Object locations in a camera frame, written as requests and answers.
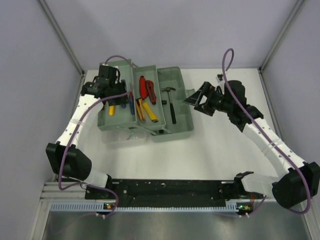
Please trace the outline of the large red utility knife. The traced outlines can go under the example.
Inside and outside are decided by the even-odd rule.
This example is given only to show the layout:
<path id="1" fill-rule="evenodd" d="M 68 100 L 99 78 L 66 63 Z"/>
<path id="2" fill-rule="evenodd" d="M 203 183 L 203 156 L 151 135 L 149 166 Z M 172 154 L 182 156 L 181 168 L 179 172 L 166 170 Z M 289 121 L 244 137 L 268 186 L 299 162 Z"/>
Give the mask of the large red utility knife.
<path id="1" fill-rule="evenodd" d="M 154 91 L 154 83 L 151 80 L 146 80 L 145 84 L 150 102 L 155 105 L 157 103 L 157 97 Z"/>

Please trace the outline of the green cantilever tool box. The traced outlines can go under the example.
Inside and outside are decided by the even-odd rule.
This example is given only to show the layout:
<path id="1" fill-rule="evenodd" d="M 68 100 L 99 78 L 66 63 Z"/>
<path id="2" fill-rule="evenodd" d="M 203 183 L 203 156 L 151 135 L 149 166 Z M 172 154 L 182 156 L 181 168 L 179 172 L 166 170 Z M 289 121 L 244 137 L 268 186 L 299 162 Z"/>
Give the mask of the green cantilever tool box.
<path id="1" fill-rule="evenodd" d="M 141 98 L 142 104 L 143 102 L 147 102 L 159 121 L 152 122 L 144 107 L 146 122 L 142 123 L 137 114 L 131 114 L 129 107 L 122 108 L 121 106 L 117 106 L 114 116 L 109 115 L 109 109 L 107 108 L 99 112 L 97 127 L 101 131 L 122 130 L 124 132 L 129 132 L 132 135 L 149 133 L 156 143 L 189 138 L 193 134 L 194 124 L 191 109 L 184 103 L 184 100 L 193 94 L 195 90 L 187 90 L 185 88 L 181 69 L 177 66 L 163 68 L 157 68 L 155 65 L 142 66 L 136 68 L 136 75 L 138 78 L 144 76 L 146 80 L 153 82 L 156 104 L 153 105 L 149 97 L 146 99 L 141 98 L 139 82 L 134 84 L 134 100 Z M 171 92 L 176 124 L 172 123 L 168 93 L 162 91 L 162 88 L 167 87 L 176 89 L 176 91 Z M 167 104 L 162 105 L 162 100 L 166 100 Z M 159 130 L 164 126 L 171 131 L 170 134 L 159 134 Z"/>

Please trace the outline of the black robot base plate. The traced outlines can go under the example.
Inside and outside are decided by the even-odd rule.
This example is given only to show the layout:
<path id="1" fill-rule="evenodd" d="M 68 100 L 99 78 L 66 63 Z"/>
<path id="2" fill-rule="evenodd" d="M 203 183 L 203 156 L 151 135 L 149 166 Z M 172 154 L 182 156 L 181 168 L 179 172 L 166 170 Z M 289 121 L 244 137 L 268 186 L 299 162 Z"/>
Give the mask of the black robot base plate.
<path id="1" fill-rule="evenodd" d="M 262 198 L 259 193 L 246 192 L 239 183 L 232 180 L 109 179 L 104 187 L 117 194 L 121 205 Z"/>

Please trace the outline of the yellow utility knife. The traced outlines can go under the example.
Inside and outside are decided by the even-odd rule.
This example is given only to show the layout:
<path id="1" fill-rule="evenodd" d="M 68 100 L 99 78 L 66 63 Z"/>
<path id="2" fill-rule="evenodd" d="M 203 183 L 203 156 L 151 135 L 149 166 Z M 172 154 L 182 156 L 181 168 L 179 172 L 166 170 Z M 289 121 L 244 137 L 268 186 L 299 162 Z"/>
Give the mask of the yellow utility knife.
<path id="1" fill-rule="evenodd" d="M 153 113 L 152 109 L 150 108 L 150 106 L 148 105 L 147 102 L 143 102 L 142 103 L 145 111 L 147 112 L 147 115 L 149 116 L 150 120 L 153 122 L 153 123 L 157 123 L 159 121 L 159 118 Z"/>

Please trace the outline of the blue red precision screwdriver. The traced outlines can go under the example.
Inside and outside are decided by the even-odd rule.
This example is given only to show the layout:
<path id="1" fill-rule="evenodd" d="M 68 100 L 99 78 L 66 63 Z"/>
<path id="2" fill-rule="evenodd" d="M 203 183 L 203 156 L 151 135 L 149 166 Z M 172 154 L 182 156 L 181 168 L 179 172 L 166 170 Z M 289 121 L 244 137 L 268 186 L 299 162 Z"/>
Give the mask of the blue red precision screwdriver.
<path id="1" fill-rule="evenodd" d="M 130 113 L 134 116 L 135 115 L 135 99 L 131 91 L 129 92 L 129 106 L 130 106 Z"/>

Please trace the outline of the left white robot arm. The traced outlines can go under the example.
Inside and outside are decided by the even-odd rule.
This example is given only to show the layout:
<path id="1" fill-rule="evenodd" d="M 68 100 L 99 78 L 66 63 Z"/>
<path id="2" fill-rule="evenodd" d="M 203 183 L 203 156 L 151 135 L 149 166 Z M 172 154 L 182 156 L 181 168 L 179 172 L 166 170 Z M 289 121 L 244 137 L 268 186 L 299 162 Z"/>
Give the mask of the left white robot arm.
<path id="1" fill-rule="evenodd" d="M 122 105 L 128 102 L 127 87 L 121 80 L 118 66 L 101 64 L 98 74 L 81 88 L 77 107 L 62 135 L 46 146 L 45 152 L 51 168 L 62 178 L 77 180 L 82 184 L 96 186 L 102 198 L 109 198 L 114 191 L 110 177 L 93 167 L 84 154 L 84 143 L 94 120 L 105 105 Z"/>

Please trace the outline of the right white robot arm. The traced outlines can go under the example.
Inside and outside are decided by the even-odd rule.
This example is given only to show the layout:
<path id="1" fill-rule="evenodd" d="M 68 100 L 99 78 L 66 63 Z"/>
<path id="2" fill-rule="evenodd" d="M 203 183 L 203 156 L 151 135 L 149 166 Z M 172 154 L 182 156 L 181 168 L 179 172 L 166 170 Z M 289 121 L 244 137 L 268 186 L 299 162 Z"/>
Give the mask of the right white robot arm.
<path id="1" fill-rule="evenodd" d="M 320 183 L 320 166 L 308 163 L 295 154 L 271 129 L 263 114 L 247 103 L 246 88 L 239 80 L 231 80 L 224 87 L 208 81 L 184 103 L 194 110 L 212 116 L 219 111 L 249 138 L 269 160 L 277 176 L 261 175 L 253 171 L 234 177 L 233 192 L 239 198 L 259 193 L 274 198 L 285 209 L 317 195 Z"/>

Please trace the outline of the black handle hammer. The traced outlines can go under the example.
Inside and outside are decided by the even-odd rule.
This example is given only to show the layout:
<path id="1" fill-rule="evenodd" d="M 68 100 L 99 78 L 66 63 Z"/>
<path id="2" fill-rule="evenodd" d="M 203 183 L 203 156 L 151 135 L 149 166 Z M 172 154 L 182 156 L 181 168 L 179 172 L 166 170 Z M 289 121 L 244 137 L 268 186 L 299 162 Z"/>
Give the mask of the black handle hammer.
<path id="1" fill-rule="evenodd" d="M 176 124 L 177 123 L 176 114 L 175 114 L 175 109 L 174 109 L 174 105 L 173 105 L 173 101 L 172 101 L 172 95 L 171 95 L 171 92 L 172 91 L 176 91 L 176 89 L 174 87 L 165 87 L 165 88 L 162 88 L 161 91 L 168 93 L 168 99 L 169 99 L 169 106 L 170 106 L 170 113 L 171 113 L 172 123 Z"/>

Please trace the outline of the small red utility knife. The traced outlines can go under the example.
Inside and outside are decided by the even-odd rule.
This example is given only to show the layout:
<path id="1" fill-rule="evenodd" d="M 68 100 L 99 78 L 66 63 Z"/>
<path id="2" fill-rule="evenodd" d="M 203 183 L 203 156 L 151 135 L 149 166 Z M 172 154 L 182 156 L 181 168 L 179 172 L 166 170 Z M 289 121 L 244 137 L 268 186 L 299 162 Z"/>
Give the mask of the small red utility knife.
<path id="1" fill-rule="evenodd" d="M 147 85 L 146 85 L 146 79 L 143 75 L 139 78 L 139 92 L 140 97 L 144 100 L 148 97 L 148 91 L 147 91 Z"/>

